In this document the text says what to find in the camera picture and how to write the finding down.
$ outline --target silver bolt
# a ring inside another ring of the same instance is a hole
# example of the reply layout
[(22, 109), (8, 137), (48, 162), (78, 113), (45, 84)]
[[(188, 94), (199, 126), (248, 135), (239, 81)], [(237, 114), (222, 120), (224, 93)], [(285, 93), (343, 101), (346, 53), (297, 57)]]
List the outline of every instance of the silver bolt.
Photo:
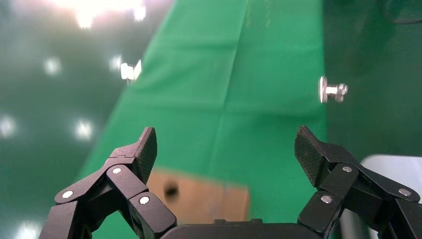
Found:
[(331, 203), (332, 202), (332, 199), (331, 199), (330, 196), (322, 196), (321, 200), (325, 203)]
[(114, 174), (117, 174), (117, 173), (119, 173), (120, 171), (121, 171), (121, 169), (120, 169), (120, 168), (115, 168), (115, 169), (113, 169), (113, 171), (112, 171), (112, 172), (113, 172)]
[(405, 195), (405, 196), (410, 196), (410, 194), (412, 194), (411, 192), (409, 192), (408, 190), (401, 188), (399, 189), (399, 193)]
[(343, 102), (347, 94), (348, 86), (346, 84), (329, 85), (326, 76), (321, 76), (318, 84), (319, 102), (325, 103), (328, 97), (334, 98), (337, 102)]
[(343, 170), (350, 173), (352, 171), (352, 169), (350, 167), (344, 166)]
[(73, 194), (73, 191), (67, 191), (62, 195), (62, 198), (69, 198)]
[(147, 204), (149, 202), (149, 197), (143, 196), (141, 199), (139, 199), (140, 204)]

